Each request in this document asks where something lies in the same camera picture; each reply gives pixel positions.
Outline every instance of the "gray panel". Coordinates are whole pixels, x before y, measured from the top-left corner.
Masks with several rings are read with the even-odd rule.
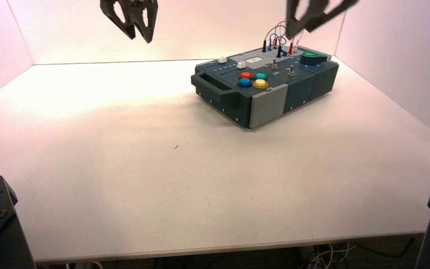
[[[283,46],[283,50],[288,51],[289,47]],[[297,50],[295,53],[293,53],[293,57],[301,54],[302,54],[302,51]],[[273,49],[272,51],[267,51],[267,52],[262,52],[261,49],[256,49],[250,52],[231,56],[230,59],[232,59],[235,62],[245,62],[247,67],[250,67],[251,69],[257,69],[267,64],[272,64],[273,59],[276,59],[277,62],[281,62],[290,58],[290,57],[276,58],[276,55],[278,55],[277,49]],[[250,59],[255,59],[258,57],[261,58],[260,61],[256,61],[256,62],[249,61]]]
[[[287,84],[254,95],[251,98],[250,128],[259,126],[283,114]]]

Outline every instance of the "cable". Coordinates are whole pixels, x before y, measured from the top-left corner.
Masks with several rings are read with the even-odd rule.
[[[299,41],[301,41],[302,35],[304,34],[304,29],[301,30],[301,36],[299,37],[299,39],[296,42],[296,46],[299,45]]]
[[[351,251],[351,250],[352,250],[352,249],[354,249],[356,246],[357,246],[357,244],[356,244],[356,245],[354,245],[354,246],[353,246],[353,247],[351,247],[351,248],[339,249],[338,251],[332,251],[332,252],[337,253],[337,252],[346,252],[346,251]],[[319,255],[317,255],[316,257],[314,257],[314,259],[318,259],[320,256],[325,255],[325,254],[327,254],[327,253],[330,253],[330,251],[322,252],[322,253],[320,253]]]
[[[316,257],[314,257],[314,259],[316,260],[316,264],[314,265],[314,269],[316,269],[317,268],[317,264],[319,263],[319,249],[317,249],[317,256]]]
[[[387,253],[379,252],[379,251],[376,251],[376,250],[371,249],[369,247],[365,247],[364,245],[362,245],[362,244],[360,244],[358,242],[357,242],[357,245],[360,248],[362,248],[362,249],[364,249],[366,251],[372,252],[372,253],[380,255],[380,256],[389,257],[389,258],[401,258],[401,257],[403,257],[408,252],[408,250],[411,248],[411,246],[413,245],[413,243],[414,243],[414,237],[411,237],[409,239],[408,243],[406,244],[405,248],[400,252],[400,254],[397,254],[397,255],[392,255],[392,254],[387,254]]]
[[[268,35],[269,35],[269,33],[271,32],[271,31],[273,31],[274,29],[276,29],[276,28],[278,28],[278,27],[281,27],[281,28],[284,28],[284,34],[286,34],[286,26],[284,26],[284,25],[276,25],[275,27],[273,27],[273,28],[271,28],[267,33],[266,33],[266,36],[264,37],[264,40],[266,40],[267,38],[268,38]]]
[[[338,261],[333,261],[333,262],[335,262],[335,263],[342,262],[343,260],[345,260],[345,259],[346,259],[347,255],[348,255],[348,252],[349,252],[350,250],[354,249],[355,247],[357,247],[357,243],[355,243],[355,245],[353,245],[353,247],[352,247],[352,248],[349,248],[349,245],[350,245],[350,243],[348,243],[348,242],[347,242],[347,252],[345,253],[344,257],[342,257],[342,259],[340,259],[340,260],[338,260]]]
[[[355,245],[354,245],[353,247],[351,247],[351,248],[347,247],[346,249],[339,249],[339,250],[337,250],[337,251],[333,250],[333,248],[332,248],[332,245],[331,245],[331,244],[329,244],[329,246],[331,246],[331,250],[330,250],[330,251],[322,252],[322,253],[318,254],[316,257],[314,257],[314,258],[312,259],[312,261],[314,261],[314,260],[316,261],[316,263],[315,263],[315,265],[314,265],[314,269],[315,269],[315,268],[317,268],[317,265],[319,264],[319,260],[321,259],[321,256],[323,256],[323,255],[325,255],[325,254],[327,254],[327,253],[330,253],[330,255],[331,255],[331,260],[330,260],[330,261],[329,261],[329,263],[324,267],[324,269],[327,269],[327,268],[329,268],[329,266],[331,265],[331,263],[332,263],[332,262],[334,262],[334,261],[332,261],[332,259],[333,259],[333,257],[334,257],[334,253],[351,251],[352,249],[354,249],[354,248],[357,246],[357,244],[355,244]]]
[[[332,259],[334,258],[334,248],[332,247],[331,244],[329,244],[330,246],[330,260],[329,263],[325,266],[325,269],[329,269],[330,264],[332,263]]]
[[[94,264],[98,265],[98,267],[99,267],[100,269],[103,269],[103,265],[101,265],[99,262],[91,262],[91,263],[94,263]]]

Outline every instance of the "black wire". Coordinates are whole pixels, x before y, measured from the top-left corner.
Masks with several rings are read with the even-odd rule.
[[[413,245],[413,243],[414,243],[414,237],[411,237],[409,239],[408,243],[406,244],[405,248],[403,249],[403,251],[401,251],[401,253],[397,254],[397,255],[392,255],[392,254],[387,254],[387,253],[379,252],[379,251],[376,251],[376,250],[371,249],[369,247],[366,247],[366,246],[364,246],[364,245],[362,245],[362,244],[360,244],[358,242],[357,242],[357,246],[360,247],[360,248],[362,248],[362,249],[364,249],[364,250],[366,250],[366,251],[372,252],[372,253],[380,255],[380,256],[389,257],[389,258],[401,258],[401,257],[403,257],[406,254],[406,252],[408,252],[408,250],[411,248],[411,246]]]

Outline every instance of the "tabletop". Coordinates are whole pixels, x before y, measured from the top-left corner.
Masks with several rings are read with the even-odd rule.
[[[36,261],[425,231],[430,129],[381,91],[339,61],[331,93],[243,129],[195,94],[201,62],[33,66],[0,89],[0,175]]]

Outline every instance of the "white cable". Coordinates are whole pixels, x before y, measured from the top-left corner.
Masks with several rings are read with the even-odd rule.
[[[301,38],[302,38],[302,35],[304,34],[304,29],[302,29],[301,30],[301,36],[299,37],[299,39],[297,40],[297,42],[296,42],[296,46],[298,46],[299,45],[299,41],[301,41]]]
[[[98,265],[98,267],[99,267],[100,269],[103,269],[103,265],[101,265],[99,262],[92,262],[92,263],[94,263],[94,264]]]
[[[331,257],[333,258],[334,253],[336,253],[336,252],[347,252],[346,254],[348,254],[348,251],[351,251],[351,250],[352,250],[352,249],[354,249],[356,246],[357,246],[357,244],[355,244],[353,247],[349,248],[349,247],[348,247],[348,245],[347,245],[347,248],[346,248],[346,249],[339,249],[338,251],[334,251],[333,249],[331,249],[330,251],[326,251],[326,252],[322,252],[322,253],[318,254],[316,257],[314,257],[314,258],[312,259],[312,262],[314,262],[314,260],[316,260],[316,263],[315,263],[315,265],[314,265],[314,268],[313,268],[313,269],[316,269],[317,265],[319,264],[319,259],[320,259],[320,257],[321,257],[322,255],[325,255],[325,254],[327,254],[327,253],[331,253],[330,255],[331,255]],[[332,258],[331,258],[331,260],[330,260],[329,264],[327,264],[327,266],[326,266],[324,269],[329,268],[330,264],[332,263]]]
[[[351,247],[351,248],[346,248],[346,249],[339,249],[338,251],[332,251],[332,252],[345,252],[345,251],[351,251],[352,249],[354,249],[355,247],[356,247],[357,245],[354,245],[353,247]],[[320,253],[319,255],[317,255],[316,257],[314,257],[314,259],[318,259],[320,256],[322,256],[322,255],[325,255],[325,254],[327,254],[327,253],[330,253],[330,251],[326,251],[326,252],[322,252],[322,253]]]
[[[344,257],[342,257],[342,259],[340,259],[338,262],[343,261],[343,260],[347,257],[349,250],[351,250],[351,249],[349,249],[349,244],[350,244],[350,243],[348,243],[348,242],[347,242],[347,252],[345,253]]]
[[[332,247],[331,244],[329,244],[329,246],[330,246],[330,260],[329,260],[329,263],[325,266],[325,269],[329,269],[329,266],[332,263],[332,259],[334,258],[334,248]]]

